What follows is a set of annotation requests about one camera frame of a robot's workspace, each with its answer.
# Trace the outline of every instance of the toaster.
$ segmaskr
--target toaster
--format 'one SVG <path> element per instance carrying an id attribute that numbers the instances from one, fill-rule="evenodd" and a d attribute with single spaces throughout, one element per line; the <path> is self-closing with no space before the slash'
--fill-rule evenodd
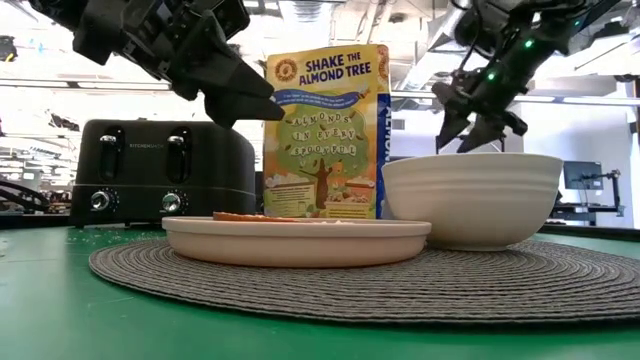
<path id="1" fill-rule="evenodd" d="M 212 121 L 88 121 L 70 222 L 254 214 L 254 159 L 247 139 Z"/>

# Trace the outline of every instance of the woven placemat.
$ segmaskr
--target woven placemat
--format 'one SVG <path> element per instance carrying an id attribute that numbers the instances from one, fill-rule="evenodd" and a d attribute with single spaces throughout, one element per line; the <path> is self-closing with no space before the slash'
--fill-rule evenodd
<path id="1" fill-rule="evenodd" d="M 347 322 L 572 323 L 640 319 L 640 261 L 527 241 L 504 252 L 428 249 L 392 265 L 275 269 L 177 255 L 166 241 L 105 248 L 99 276 L 219 308 Z"/>

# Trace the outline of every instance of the almond cereal box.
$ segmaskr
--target almond cereal box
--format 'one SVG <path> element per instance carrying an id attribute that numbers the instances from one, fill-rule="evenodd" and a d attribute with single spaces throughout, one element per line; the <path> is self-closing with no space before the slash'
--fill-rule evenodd
<path id="1" fill-rule="evenodd" d="M 265 214 L 380 218 L 391 131 L 387 47 L 272 55 L 267 80 L 286 114 L 265 123 Z"/>

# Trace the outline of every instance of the toaster slot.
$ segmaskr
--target toaster slot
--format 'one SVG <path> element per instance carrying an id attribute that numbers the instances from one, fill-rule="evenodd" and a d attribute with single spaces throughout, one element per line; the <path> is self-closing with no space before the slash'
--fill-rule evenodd
<path id="1" fill-rule="evenodd" d="M 192 136 L 191 129 L 180 127 L 167 138 L 167 178 L 179 184 L 191 175 Z"/>
<path id="2" fill-rule="evenodd" d="M 100 177 L 103 180 L 113 180 L 118 176 L 124 149 L 124 130 L 120 126 L 107 128 L 100 137 L 102 151 L 100 153 Z"/>

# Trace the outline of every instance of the green table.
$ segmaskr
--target green table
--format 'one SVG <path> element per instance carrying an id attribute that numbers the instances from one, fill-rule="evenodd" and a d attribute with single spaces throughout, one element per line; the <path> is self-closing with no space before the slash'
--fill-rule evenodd
<path id="1" fill-rule="evenodd" d="M 640 327 L 517 333 L 286 321 L 147 296 L 93 276 L 91 252 L 162 236 L 139 230 L 0 232 L 0 359 L 640 358 Z M 640 243 L 538 235 L 640 259 Z"/>

